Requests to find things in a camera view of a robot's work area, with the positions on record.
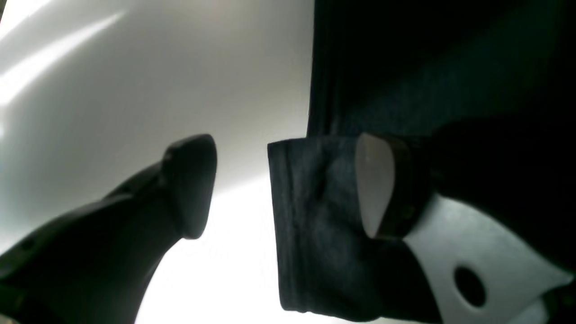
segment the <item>hole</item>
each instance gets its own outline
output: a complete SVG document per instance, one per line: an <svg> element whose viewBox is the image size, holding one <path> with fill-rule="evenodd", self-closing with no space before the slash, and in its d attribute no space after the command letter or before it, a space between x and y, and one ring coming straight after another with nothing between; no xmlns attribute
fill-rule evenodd
<svg viewBox="0 0 576 324"><path fill-rule="evenodd" d="M486 304L484 285L472 270L464 267L456 268L454 280L456 288L470 305L482 307Z"/></svg>
<svg viewBox="0 0 576 324"><path fill-rule="evenodd" d="M24 250L30 250L31 248L34 247L34 240L30 239L30 240L26 240L26 241L22 242L21 247Z"/></svg>

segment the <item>white surface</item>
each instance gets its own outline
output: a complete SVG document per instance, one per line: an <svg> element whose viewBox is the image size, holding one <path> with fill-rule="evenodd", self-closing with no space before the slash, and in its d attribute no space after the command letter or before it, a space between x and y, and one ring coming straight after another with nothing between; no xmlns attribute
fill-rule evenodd
<svg viewBox="0 0 576 324"><path fill-rule="evenodd" d="M305 134L312 0L15 3L38 8L9 0L0 23L0 251L173 141L214 136L220 192Z"/></svg>
<svg viewBox="0 0 576 324"><path fill-rule="evenodd" d="M283 311L278 297L266 145L305 135L312 20L313 0L8 0L0 252L171 142L210 133L207 229L168 252L137 322L344 322ZM30 57L27 74L10 74Z"/></svg>
<svg viewBox="0 0 576 324"><path fill-rule="evenodd" d="M546 324L549 319L546 304L542 298L538 298L516 315L508 324Z"/></svg>
<svg viewBox="0 0 576 324"><path fill-rule="evenodd" d="M445 324L501 324L574 276L551 264L514 232L462 202L434 195L404 238L424 271ZM486 291L477 308L459 292L454 270L473 271ZM527 317L542 323L538 305Z"/></svg>

